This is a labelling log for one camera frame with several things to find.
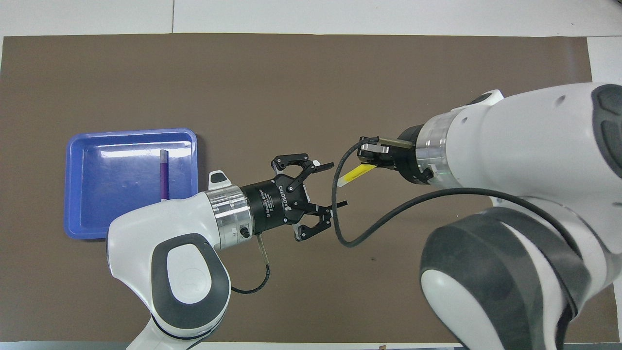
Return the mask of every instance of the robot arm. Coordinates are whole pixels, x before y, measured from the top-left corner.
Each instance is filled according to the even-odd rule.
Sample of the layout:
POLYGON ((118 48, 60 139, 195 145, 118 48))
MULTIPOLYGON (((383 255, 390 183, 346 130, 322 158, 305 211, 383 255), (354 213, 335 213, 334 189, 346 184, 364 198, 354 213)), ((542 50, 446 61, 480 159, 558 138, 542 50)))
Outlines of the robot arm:
POLYGON ((274 178, 243 187, 213 171, 206 192, 115 219, 107 237, 110 271, 152 316, 128 349, 187 349, 214 332, 231 296, 229 274, 216 252, 285 224, 294 226, 297 240, 330 227, 331 208, 311 204, 303 182, 332 166, 307 154, 278 156, 274 178), (292 165, 302 168, 297 177, 283 174, 292 165), (305 214, 320 222, 300 225, 305 214))
POLYGON ((620 274, 621 86, 491 91, 358 156, 443 195, 501 191, 553 219, 492 198, 428 238, 424 295, 470 349, 560 348, 584 302, 620 274))

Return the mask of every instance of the black cable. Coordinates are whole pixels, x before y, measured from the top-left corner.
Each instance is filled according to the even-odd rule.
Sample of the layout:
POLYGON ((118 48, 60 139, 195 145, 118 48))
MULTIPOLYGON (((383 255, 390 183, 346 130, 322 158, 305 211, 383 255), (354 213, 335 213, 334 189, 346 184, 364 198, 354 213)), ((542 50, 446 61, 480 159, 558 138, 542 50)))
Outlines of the black cable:
POLYGON ((536 205, 522 198, 513 196, 511 194, 507 194, 505 192, 494 191, 491 189, 472 188, 472 187, 442 189, 442 190, 430 192, 430 193, 421 195, 419 197, 413 198, 409 201, 406 201, 402 203, 401 205, 397 206, 395 209, 388 212, 387 214, 385 214, 384 216, 382 216, 378 221, 376 221, 375 224, 373 224, 367 230, 365 230, 365 232, 363 232, 359 237, 355 238, 352 241, 347 241, 345 238, 343 238, 343 235, 341 234, 341 227, 339 226, 339 218, 337 216, 337 181, 339 180, 341 169, 343 168, 343 165, 345 164, 346 159, 348 159, 348 157, 350 157, 350 155, 362 145, 366 143, 375 143, 375 142, 378 142, 378 140, 379 140, 378 137, 374 137, 374 138, 365 138, 357 142, 343 155, 343 157, 339 161, 339 164, 337 165, 337 168, 335 170, 335 177, 333 178, 333 187, 332 187, 332 196, 331 196, 333 218, 334 218, 333 221, 335 223, 335 232, 337 233, 337 239, 344 246, 348 248, 352 248, 352 247, 359 245, 361 242, 366 240, 372 233, 378 230, 380 226, 384 225, 387 221, 391 220, 393 217, 395 217, 399 213, 403 212, 404 210, 412 206, 415 206, 422 202, 429 201, 431 199, 435 199, 439 197, 453 196, 455 194, 474 194, 474 195, 479 195, 479 196, 489 196, 489 197, 504 199, 506 201, 509 201, 521 207, 524 207, 530 210, 531 212, 535 213, 536 215, 542 217, 545 221, 550 223, 553 226, 553 228, 555 228, 555 230, 557 230, 561 234, 562 238, 564 238, 568 246, 570 246, 570 248, 574 250, 574 252, 579 257, 581 257, 581 253, 579 252, 577 243, 574 241, 574 239, 572 238, 568 230, 566 230, 566 228, 557 219, 552 217, 546 211, 540 209, 540 207, 537 207, 536 205))
POLYGON ((261 282, 261 284, 257 288, 251 289, 251 290, 242 290, 242 289, 237 289, 234 286, 231 286, 231 290, 233 290, 236 293, 240 293, 240 294, 253 294, 259 291, 261 288, 264 288, 264 286, 268 282, 268 278, 270 278, 270 264, 266 264, 266 277, 264 278, 264 281, 261 282))

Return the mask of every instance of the purple marker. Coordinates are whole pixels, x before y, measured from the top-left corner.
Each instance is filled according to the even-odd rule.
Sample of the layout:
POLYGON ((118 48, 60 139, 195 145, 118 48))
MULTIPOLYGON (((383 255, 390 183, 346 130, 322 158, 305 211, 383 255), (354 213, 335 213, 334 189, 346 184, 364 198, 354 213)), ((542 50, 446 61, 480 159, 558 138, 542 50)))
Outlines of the purple marker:
POLYGON ((160 201, 169 198, 169 152, 160 150, 160 201))

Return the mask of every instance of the yellow marker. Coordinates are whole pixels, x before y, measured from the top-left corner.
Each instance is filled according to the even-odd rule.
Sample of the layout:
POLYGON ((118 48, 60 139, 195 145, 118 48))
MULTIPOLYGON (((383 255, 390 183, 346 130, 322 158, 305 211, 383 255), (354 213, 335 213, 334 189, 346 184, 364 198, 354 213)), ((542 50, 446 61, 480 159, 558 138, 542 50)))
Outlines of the yellow marker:
POLYGON ((353 170, 351 170, 348 174, 345 174, 344 176, 340 177, 339 181, 337 181, 337 186, 342 187, 343 185, 347 184, 348 182, 351 182, 352 180, 358 178, 359 176, 372 170, 375 167, 376 167, 375 165, 371 165, 371 164, 361 164, 357 166, 356 168, 354 168, 353 170))

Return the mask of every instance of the blue tray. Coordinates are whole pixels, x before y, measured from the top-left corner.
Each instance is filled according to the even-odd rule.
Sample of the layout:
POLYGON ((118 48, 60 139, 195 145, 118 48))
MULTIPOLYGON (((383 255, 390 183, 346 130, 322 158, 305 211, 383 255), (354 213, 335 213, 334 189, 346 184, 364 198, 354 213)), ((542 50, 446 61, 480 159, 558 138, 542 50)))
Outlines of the blue tray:
POLYGON ((169 196, 198 192, 197 137, 185 128, 79 134, 67 144, 65 232, 106 238, 120 215, 160 201, 160 150, 169 152, 169 196))

